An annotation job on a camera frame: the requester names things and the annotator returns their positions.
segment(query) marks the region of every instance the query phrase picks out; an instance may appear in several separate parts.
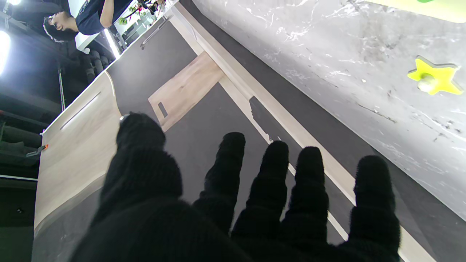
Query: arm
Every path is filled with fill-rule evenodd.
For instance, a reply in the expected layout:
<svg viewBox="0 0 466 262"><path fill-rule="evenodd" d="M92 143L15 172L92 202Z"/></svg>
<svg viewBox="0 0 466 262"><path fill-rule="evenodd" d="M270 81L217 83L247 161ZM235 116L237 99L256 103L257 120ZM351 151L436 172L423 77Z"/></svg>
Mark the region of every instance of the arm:
<svg viewBox="0 0 466 262"><path fill-rule="evenodd" d="M113 20L113 0L105 0L103 3L102 14L100 15L100 23L103 27L109 28Z"/></svg>

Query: black glove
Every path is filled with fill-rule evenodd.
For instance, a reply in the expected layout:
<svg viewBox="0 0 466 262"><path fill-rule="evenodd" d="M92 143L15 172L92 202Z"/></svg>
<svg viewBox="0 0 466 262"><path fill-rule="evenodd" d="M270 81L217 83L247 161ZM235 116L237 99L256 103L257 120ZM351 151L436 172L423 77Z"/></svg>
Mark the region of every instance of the black glove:
<svg viewBox="0 0 466 262"><path fill-rule="evenodd" d="M225 233L233 218L244 144L239 133L224 137L205 189L194 203ZM287 168L288 146L273 142L231 232L255 261L399 261L400 226L390 175L381 158L367 156L359 162L349 239L338 246L327 243L329 198L319 149L301 151L289 210L280 222L287 200Z"/></svg>
<svg viewBox="0 0 466 262"><path fill-rule="evenodd" d="M233 140L241 143L228 143ZM219 230L229 228L236 203L241 134L226 136L197 208L180 199L178 165L164 151L165 135L150 117L123 117L116 142L98 210L71 261L252 261Z"/></svg>

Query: black hair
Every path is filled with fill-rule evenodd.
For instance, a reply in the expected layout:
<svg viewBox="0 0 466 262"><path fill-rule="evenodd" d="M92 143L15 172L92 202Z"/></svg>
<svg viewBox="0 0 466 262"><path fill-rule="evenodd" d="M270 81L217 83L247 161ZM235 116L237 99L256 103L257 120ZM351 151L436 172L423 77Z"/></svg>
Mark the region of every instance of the black hair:
<svg viewBox="0 0 466 262"><path fill-rule="evenodd" d="M70 28L67 28L63 31L57 30L54 25L50 25L48 23L49 19L50 18L48 16L44 17L44 30L53 41L57 43L69 42L72 41L78 34L78 32L75 32Z"/></svg>

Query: finger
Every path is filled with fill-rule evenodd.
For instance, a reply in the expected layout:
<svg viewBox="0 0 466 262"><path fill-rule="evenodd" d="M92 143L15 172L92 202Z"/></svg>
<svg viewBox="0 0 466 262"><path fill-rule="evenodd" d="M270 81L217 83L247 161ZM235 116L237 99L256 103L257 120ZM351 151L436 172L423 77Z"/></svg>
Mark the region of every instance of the finger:
<svg viewBox="0 0 466 262"><path fill-rule="evenodd" d="M298 157L296 184L289 210L281 222L280 238L298 248L304 243L327 242L329 197L325 192L322 155L317 147L304 148Z"/></svg>
<svg viewBox="0 0 466 262"><path fill-rule="evenodd" d="M349 242L370 241L396 253L400 225L387 164L377 156L359 161L356 173L356 207L351 211Z"/></svg>
<svg viewBox="0 0 466 262"><path fill-rule="evenodd" d="M120 130L116 135L119 148L151 147L162 150L165 134L162 128L146 114L130 112L120 121Z"/></svg>
<svg viewBox="0 0 466 262"><path fill-rule="evenodd" d="M91 226L113 212L151 198L179 198L183 192L179 167L166 152L153 148L118 148L100 193Z"/></svg>
<svg viewBox="0 0 466 262"><path fill-rule="evenodd" d="M225 233L230 230L233 220L245 144L241 133L229 133L223 137L215 163L207 172L204 190L193 203Z"/></svg>
<svg viewBox="0 0 466 262"><path fill-rule="evenodd" d="M232 237L275 238L287 200L285 178L288 146L281 141L269 145L260 171L251 186L246 208L241 212Z"/></svg>

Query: dark t-shirt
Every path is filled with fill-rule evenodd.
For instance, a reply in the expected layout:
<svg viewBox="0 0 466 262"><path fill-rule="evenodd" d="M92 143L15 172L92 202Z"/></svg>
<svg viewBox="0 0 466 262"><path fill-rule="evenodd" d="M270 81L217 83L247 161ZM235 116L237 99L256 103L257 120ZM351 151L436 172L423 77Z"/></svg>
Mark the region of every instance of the dark t-shirt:
<svg viewBox="0 0 466 262"><path fill-rule="evenodd" d="M114 0L113 2L113 19L114 23L121 14L128 8L132 0ZM100 23L104 0L86 0L79 9L76 17L76 25L79 32L85 35L93 35L102 32L105 28Z"/></svg>

